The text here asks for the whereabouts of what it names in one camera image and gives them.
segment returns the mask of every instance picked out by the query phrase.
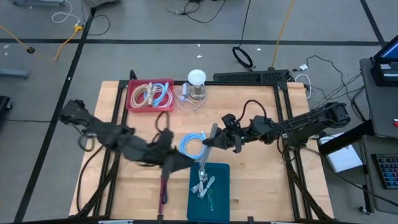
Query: computer monitor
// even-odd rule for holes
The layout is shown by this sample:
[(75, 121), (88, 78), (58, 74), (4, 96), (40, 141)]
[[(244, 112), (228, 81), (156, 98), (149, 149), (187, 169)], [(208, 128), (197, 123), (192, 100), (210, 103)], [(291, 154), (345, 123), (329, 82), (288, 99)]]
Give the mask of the computer monitor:
[(375, 56), (378, 63), (398, 62), (398, 35), (384, 46)]

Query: yellow cable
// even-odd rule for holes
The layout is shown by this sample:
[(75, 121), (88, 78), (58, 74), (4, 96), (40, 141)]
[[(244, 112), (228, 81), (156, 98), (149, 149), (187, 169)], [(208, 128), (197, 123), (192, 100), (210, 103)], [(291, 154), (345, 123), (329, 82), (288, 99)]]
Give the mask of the yellow cable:
[(276, 56), (278, 55), (279, 41), (282, 38), (282, 34), (284, 33), (286, 23), (289, 20), (290, 13), (292, 12), (292, 9), (293, 9), (293, 5), (294, 5), (294, 0), (292, 0), (292, 2), (290, 3), (289, 11), (287, 12), (284, 25), (280, 29), (278, 40), (277, 40), (276, 46), (275, 46), (274, 59), (272, 60), (271, 68), (274, 68), (274, 64), (275, 64), (275, 61), (276, 61)]
[(77, 34), (79, 31), (81, 31), (81, 30), (83, 29), (82, 26), (78, 26), (78, 25), (74, 26), (74, 28), (75, 28), (75, 31), (74, 31), (73, 35), (70, 36), (69, 39), (67, 39), (67, 41), (65, 41), (63, 44), (61, 44), (61, 46), (58, 48), (58, 52), (57, 52), (57, 54), (56, 54), (54, 60), (58, 59), (58, 56), (60, 55), (60, 52), (61, 52), (62, 47), (63, 47), (67, 42), (69, 42), (70, 40), (72, 40), (72, 38), (74, 38), (74, 37), (76, 36), (76, 34)]
[(2, 28), (4, 31), (6, 31), (11, 37), (13, 37), (18, 43), (20, 43), (22, 46), (24, 46), (26, 49), (29, 49), (29, 46), (23, 43), (21, 40), (18, 39), (12, 32), (7, 30), (3, 25), (0, 25), (0, 28)]

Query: black metal frame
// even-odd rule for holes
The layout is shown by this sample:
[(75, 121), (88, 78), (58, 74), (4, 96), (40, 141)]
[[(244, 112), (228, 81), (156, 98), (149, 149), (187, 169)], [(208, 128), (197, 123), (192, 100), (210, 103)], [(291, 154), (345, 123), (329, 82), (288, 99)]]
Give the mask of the black metal frame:
[[(130, 79), (137, 79), (136, 75), (134, 74), (133, 71), (130, 72)], [(129, 80), (120, 80), (119, 85), (118, 85), (118, 92), (116, 94), (116, 101), (113, 109), (113, 115), (112, 115), (112, 120), (111, 122), (116, 124), (118, 120), (118, 114), (121, 106), (121, 98), (123, 95), (123, 91), (125, 87), (127, 87)], [(185, 81), (174, 81), (174, 85), (182, 85)], [(210, 81), (206, 82), (205, 85), (212, 86), (212, 85), (221, 85), (221, 86), (271, 86), (274, 89), (274, 95), (275, 95), (275, 103), (276, 103), (276, 108), (277, 108), (277, 114), (278, 114), (278, 119), (279, 121), (282, 121), (284, 119), (284, 115), (282, 112), (282, 104), (280, 100), (280, 94), (279, 90), (282, 90), (283, 95), (284, 95), (284, 101), (285, 101), (285, 106), (287, 110), (287, 117), (291, 118), (293, 117), (293, 112), (292, 112), (292, 107), (290, 104), (290, 98), (289, 98), (289, 91), (287, 88), (287, 83), (286, 82), (260, 82), (260, 83), (236, 83), (236, 82), (216, 82), (216, 81)], [(121, 124), (126, 125), (127, 121), (127, 113), (128, 110), (126, 109), (124, 105), (123, 109), (123, 115), (121, 119)], [(104, 180), (107, 172), (108, 172), (108, 166), (109, 162), (111, 159), (110, 156), (111, 152), (110, 150), (106, 150), (105, 155), (104, 155), (104, 161), (103, 161), (103, 166), (101, 170), (101, 175), (99, 178), (99, 182), (102, 183)], [(297, 174), (299, 179), (302, 181), (303, 185), (305, 186), (305, 177), (304, 177), (304, 171), (303, 171), (303, 166), (302, 166), (302, 161), (301, 161), (301, 156), (300, 156), (300, 151), (295, 151), (295, 161), (296, 161), (296, 168), (297, 168)], [(120, 161), (120, 154), (116, 154), (114, 157), (114, 162), (116, 163), (116, 166), (119, 167), (119, 161)], [(44, 224), (58, 224), (58, 223), (98, 223), (99, 220), (110, 220), (111, 216), (111, 209), (112, 209), (112, 204), (113, 204), (113, 198), (114, 198), (114, 191), (116, 189), (116, 179), (117, 179), (117, 174), (118, 170), (116, 169), (115, 175), (111, 179), (110, 185), (109, 185), (109, 192), (108, 192), (108, 198), (106, 202), (106, 208), (105, 208), (105, 214), (103, 216), (100, 216), (100, 206), (101, 206), (101, 197), (97, 200), (94, 208), (93, 208), (93, 216), (92, 217), (70, 217), (66, 219), (59, 219), (59, 220), (44, 220), (44, 221), (36, 221), (36, 222), (24, 222), (24, 223), (30, 223), (30, 224), (36, 224), (36, 223), (44, 223)], [(297, 200), (297, 192), (296, 192), (296, 186), (291, 178), (288, 178), (289, 182), (289, 190), (290, 190), (290, 198), (292, 201), (292, 211), (294, 215), (294, 220), (297, 223), (322, 223), (322, 224), (327, 224), (327, 223), (334, 223), (333, 221), (330, 220), (314, 220), (312, 219), (312, 211), (309, 206), (309, 203), (303, 196), (303, 207), (305, 210), (305, 218), (300, 217), (300, 209), (299, 209), (299, 202)], [(163, 220), (163, 215), (158, 215), (157, 220), (134, 220), (134, 223), (197, 223), (197, 222), (190, 222), (190, 221), (183, 221), (183, 220)], [(255, 222), (253, 217), (248, 217), (247, 222), (230, 222), (230, 223), (249, 223), (249, 224), (260, 224), (260, 223), (270, 223), (270, 222)]]

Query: teal tray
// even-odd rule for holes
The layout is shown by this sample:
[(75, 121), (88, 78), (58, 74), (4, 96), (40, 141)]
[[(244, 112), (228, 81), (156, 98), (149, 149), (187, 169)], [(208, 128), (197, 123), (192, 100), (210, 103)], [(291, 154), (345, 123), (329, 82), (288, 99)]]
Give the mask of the teal tray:
[(191, 188), (199, 183), (199, 163), (191, 167), (189, 179), (189, 195), (187, 219), (193, 222), (213, 222), (228, 223), (229, 222), (229, 165), (219, 163), (206, 163), (206, 173), (215, 177), (214, 183), (211, 185), (213, 198), (213, 211), (210, 209), (210, 203), (207, 194), (200, 199), (197, 193), (192, 193)]

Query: table leg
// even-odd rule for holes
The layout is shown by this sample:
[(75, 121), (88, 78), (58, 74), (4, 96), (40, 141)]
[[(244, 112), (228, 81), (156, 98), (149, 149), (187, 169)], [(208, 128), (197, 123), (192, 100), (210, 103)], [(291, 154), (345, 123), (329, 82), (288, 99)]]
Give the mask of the table leg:
[(357, 127), (335, 137), (332, 140), (319, 146), (319, 153), (323, 156), (331, 154), (342, 147), (359, 141), (364, 135), (374, 135), (372, 120), (369, 119)]

